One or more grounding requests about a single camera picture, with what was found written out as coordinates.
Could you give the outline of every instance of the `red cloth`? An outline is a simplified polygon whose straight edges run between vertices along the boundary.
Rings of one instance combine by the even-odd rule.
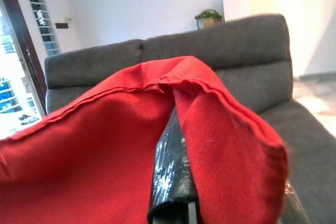
[[[117,72],[0,142],[0,223],[146,223],[176,103],[205,223],[276,223],[284,144],[194,57]]]

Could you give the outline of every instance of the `floor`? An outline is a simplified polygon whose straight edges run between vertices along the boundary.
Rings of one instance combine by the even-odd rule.
[[[295,81],[293,98],[336,137],[336,76]]]

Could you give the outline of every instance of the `door frame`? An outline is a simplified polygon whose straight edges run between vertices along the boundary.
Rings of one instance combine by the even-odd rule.
[[[12,23],[15,36],[25,59],[27,70],[33,81],[36,93],[46,114],[47,86],[44,73],[36,54],[36,50],[29,34],[18,0],[3,0],[9,20]]]

